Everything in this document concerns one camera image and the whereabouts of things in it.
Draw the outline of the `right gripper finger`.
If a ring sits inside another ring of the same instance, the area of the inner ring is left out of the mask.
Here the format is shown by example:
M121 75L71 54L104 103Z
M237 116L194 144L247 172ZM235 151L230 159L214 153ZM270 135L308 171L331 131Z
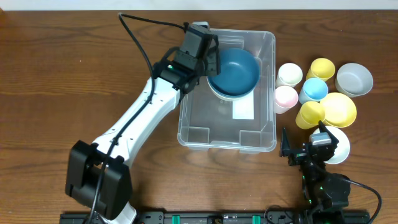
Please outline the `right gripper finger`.
M336 138L336 137L326 128L326 126L323 124L322 121L319 121L319 122L318 122L318 128L319 128L319 131L320 131L321 133L327 133L327 134L329 135L329 138L331 139L331 144L332 144L332 145L337 146L337 144L339 143L338 138Z
M290 144L289 139L287 136L286 128L283 127L282 129L282 139L280 143L280 155L281 156L288 156L290 154Z

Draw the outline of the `yellow cup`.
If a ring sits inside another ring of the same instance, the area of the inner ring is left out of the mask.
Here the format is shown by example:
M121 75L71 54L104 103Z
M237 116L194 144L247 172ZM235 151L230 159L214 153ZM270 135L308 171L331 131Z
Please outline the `yellow cup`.
M296 125L301 129L310 129L325 120L324 106L316 101L304 103L295 119Z
M306 79L319 78L324 82L329 80L336 72L334 63L327 58L315 59L306 75Z

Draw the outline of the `light blue cup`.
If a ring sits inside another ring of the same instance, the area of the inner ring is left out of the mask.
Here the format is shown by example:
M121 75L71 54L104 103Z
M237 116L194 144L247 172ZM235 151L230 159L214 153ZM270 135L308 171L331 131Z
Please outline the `light blue cup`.
M303 84L298 96L299 102L303 105L308 101L316 101L324 99L328 94L328 85L319 78L309 78Z

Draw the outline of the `blue bowl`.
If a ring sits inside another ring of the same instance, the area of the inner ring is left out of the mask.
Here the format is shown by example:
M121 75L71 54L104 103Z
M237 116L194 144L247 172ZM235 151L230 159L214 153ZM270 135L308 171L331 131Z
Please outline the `blue bowl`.
M221 72L208 81L221 93L238 96L255 88L260 80L256 58L243 49L228 48L220 52Z
M250 91L244 93L243 95L238 95L238 96L232 96L232 95L227 95L224 93L219 92L210 82L208 82L208 85L210 87L210 90L221 100L224 101L236 101L240 100L241 98L244 98L248 95L250 95L256 88L251 89Z

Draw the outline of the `cream large bowl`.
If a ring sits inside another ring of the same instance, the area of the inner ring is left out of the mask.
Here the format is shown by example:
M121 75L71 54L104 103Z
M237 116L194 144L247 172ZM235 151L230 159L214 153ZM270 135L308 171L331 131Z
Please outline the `cream large bowl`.
M217 96L219 99L223 100L223 101L237 101L237 100L242 100L245 97L249 97L253 94L254 90L251 90L250 92L247 92L243 95L239 95L239 96L229 96L229 95L225 95L223 93L218 92L216 89L214 89L212 86L210 86L210 90L213 92L213 94L215 96Z

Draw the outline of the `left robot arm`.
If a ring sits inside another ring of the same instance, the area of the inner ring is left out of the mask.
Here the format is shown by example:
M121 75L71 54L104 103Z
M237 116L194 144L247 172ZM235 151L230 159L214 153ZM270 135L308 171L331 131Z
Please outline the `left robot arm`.
M91 209L82 223L132 223L137 212L130 168L147 138L203 76L220 73L218 36L207 22L187 26L183 44L150 66L144 90L91 144L78 141L68 160L65 193Z

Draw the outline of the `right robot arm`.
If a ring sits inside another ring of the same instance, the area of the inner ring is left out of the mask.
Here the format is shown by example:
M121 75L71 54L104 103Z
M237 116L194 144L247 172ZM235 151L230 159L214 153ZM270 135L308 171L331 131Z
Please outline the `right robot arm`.
M282 130L279 156L287 157L289 166L300 167L304 198L310 203L295 223L343 223L342 209L349 205L351 187L345 176L326 171L325 162L335 155L339 140L321 121L318 124L320 132L300 149L291 148L287 131Z

